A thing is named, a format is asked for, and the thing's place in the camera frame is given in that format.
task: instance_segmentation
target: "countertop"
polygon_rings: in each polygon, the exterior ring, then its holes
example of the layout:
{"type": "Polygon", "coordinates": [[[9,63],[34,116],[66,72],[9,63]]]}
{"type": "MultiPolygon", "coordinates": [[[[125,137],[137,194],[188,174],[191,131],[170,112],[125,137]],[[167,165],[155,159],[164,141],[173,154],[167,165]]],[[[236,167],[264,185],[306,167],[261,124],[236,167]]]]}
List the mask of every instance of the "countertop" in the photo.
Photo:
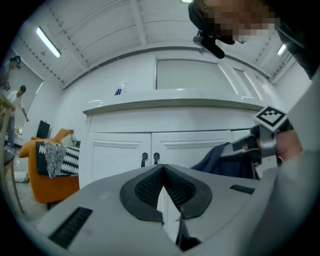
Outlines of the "countertop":
{"type": "Polygon", "coordinates": [[[265,102],[235,93],[200,89],[162,89],[92,99],[86,115],[164,107],[214,107],[260,111],[265,102]]]}

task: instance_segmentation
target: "white ceiling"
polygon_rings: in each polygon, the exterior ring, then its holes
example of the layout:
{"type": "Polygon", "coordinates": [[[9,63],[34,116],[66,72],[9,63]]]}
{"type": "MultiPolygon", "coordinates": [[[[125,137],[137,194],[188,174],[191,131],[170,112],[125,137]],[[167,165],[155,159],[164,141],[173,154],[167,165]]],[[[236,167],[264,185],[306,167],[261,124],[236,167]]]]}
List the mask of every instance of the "white ceiling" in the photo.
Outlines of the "white ceiling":
{"type": "MultiPolygon", "coordinates": [[[[164,44],[196,47],[196,34],[188,4],[181,0],[50,0],[18,33],[35,58],[64,84],[124,50],[164,44]],[[59,58],[35,34],[36,27],[59,49],[59,58]]],[[[277,55],[282,43],[274,31],[244,44],[221,45],[226,54],[260,67],[271,77],[290,58],[288,53],[277,55]]]]}

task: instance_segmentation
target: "black door handle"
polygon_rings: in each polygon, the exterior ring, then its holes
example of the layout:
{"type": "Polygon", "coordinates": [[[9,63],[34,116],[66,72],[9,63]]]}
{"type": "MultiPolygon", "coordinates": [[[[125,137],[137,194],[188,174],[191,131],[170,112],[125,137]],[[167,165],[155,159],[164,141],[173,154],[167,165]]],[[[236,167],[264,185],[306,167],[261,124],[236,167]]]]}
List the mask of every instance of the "black door handle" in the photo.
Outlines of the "black door handle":
{"type": "Polygon", "coordinates": [[[160,159],[160,154],[159,153],[154,153],[153,154],[153,159],[154,159],[154,164],[158,164],[158,160],[160,159]]]}
{"type": "Polygon", "coordinates": [[[146,160],[148,159],[148,153],[143,153],[142,154],[142,161],[141,161],[141,167],[146,166],[146,160]]]}

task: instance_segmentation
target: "orange armchair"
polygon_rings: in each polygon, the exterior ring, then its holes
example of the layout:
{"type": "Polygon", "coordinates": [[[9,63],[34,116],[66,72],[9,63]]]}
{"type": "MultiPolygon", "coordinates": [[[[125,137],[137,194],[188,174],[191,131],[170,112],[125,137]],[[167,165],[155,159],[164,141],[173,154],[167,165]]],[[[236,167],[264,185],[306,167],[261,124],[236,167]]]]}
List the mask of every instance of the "orange armchair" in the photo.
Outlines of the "orange armchair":
{"type": "Polygon", "coordinates": [[[79,179],[77,176],[50,179],[49,176],[39,175],[36,164],[36,142],[49,141],[61,144],[61,139],[73,132],[73,130],[61,129],[54,138],[39,139],[32,137],[20,150],[20,158],[29,157],[28,176],[31,188],[35,200],[41,204],[62,201],[68,198],[79,190],[79,179]]]}

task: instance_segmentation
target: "floor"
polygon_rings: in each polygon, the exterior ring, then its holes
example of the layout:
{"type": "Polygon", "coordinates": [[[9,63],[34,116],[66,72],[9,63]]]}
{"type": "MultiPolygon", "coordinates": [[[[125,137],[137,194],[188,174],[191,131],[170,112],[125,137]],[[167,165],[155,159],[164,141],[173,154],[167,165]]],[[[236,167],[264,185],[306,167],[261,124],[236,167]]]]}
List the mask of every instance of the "floor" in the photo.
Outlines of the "floor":
{"type": "MultiPolygon", "coordinates": [[[[17,155],[14,158],[14,171],[17,172],[28,172],[28,158],[19,158],[17,155]]],[[[11,173],[8,171],[6,174],[6,183],[9,191],[9,196],[13,204],[15,212],[20,218],[25,219],[27,222],[36,225],[40,218],[46,214],[47,206],[45,204],[38,203],[33,195],[30,182],[27,183],[17,183],[16,189],[22,205],[23,214],[20,213],[18,203],[14,194],[13,183],[11,180],[11,173]]]]}

